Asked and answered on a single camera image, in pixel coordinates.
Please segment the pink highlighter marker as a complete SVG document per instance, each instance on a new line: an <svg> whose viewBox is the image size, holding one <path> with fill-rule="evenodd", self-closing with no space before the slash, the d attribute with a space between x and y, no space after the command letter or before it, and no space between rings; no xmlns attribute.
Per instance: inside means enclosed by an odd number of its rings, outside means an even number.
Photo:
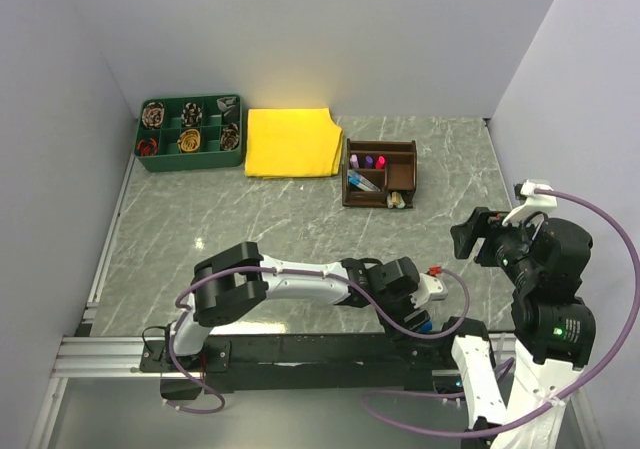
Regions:
<svg viewBox="0 0 640 449"><path fill-rule="evenodd" d="M375 162L375 168L377 170L383 170L386 167L386 158L383 155L380 155Z"/></svg>

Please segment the blue capped marker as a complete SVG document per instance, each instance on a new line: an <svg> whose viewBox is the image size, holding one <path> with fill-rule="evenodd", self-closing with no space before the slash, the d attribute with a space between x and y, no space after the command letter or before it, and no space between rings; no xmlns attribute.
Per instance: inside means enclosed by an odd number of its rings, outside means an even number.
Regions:
<svg viewBox="0 0 640 449"><path fill-rule="evenodd" d="M356 180L356 179L353 179L353 178L349 177L348 178L348 182L351 185L359 188L362 191L366 191L366 192L376 192L376 191L378 191L377 187L375 187L375 186L371 187L371 186L369 186L367 184L364 184L361 180Z"/></svg>

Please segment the clear blue ballpoint pen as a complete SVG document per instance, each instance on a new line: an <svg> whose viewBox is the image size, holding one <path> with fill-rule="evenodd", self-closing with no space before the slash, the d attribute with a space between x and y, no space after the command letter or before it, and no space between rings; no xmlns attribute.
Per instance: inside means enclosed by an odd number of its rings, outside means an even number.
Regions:
<svg viewBox="0 0 640 449"><path fill-rule="evenodd" d="M364 184L367 184L367 185L369 185L371 187L373 187L373 186L377 187L378 191L376 191L376 192L380 191L380 188L377 185L375 185L373 182L371 182L369 179L367 179L366 177L364 177L363 175L361 175L359 172L357 172L355 170L349 169L347 171L347 179L349 177L351 177L353 179L356 179L356 180L361 180Z"/></svg>

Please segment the lilac highlighter marker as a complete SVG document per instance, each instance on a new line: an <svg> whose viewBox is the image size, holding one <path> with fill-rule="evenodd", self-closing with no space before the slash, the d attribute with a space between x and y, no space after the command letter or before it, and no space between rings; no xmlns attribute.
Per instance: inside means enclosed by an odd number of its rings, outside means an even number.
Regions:
<svg viewBox="0 0 640 449"><path fill-rule="evenodd" d="M359 169L360 168L360 162L359 162L359 158L356 154L352 154L349 158L350 161L350 167L352 169Z"/></svg>

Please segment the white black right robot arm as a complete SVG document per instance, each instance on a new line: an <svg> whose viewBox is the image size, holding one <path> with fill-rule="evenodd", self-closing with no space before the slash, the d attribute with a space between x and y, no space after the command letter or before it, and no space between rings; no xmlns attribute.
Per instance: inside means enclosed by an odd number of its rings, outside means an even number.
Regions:
<svg viewBox="0 0 640 449"><path fill-rule="evenodd" d="M463 448L553 448L566 411L559 391L587 366L596 335L593 312L576 293L593 240L579 225L534 211L514 214L477 207L450 229L454 255L498 267L514 286L515 371L502 400L490 367L488 340L469 331L438 343L441 361L458 367L468 405Z"/></svg>

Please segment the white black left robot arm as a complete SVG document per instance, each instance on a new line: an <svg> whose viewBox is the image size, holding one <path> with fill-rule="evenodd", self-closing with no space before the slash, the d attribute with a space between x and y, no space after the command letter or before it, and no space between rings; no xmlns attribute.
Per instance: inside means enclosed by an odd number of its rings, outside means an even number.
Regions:
<svg viewBox="0 0 640 449"><path fill-rule="evenodd" d="M329 264L305 264L259 252L243 242L194 266L196 290L179 303L182 323L169 326L164 358L186 371L199 361L214 327L231 324L266 300L314 300L332 306L363 308L376 303L392 340L403 337L396 327L416 333L431 330L426 304L444 294L443 285L421 274L411 259L387 264L371 258L345 258Z"/></svg>

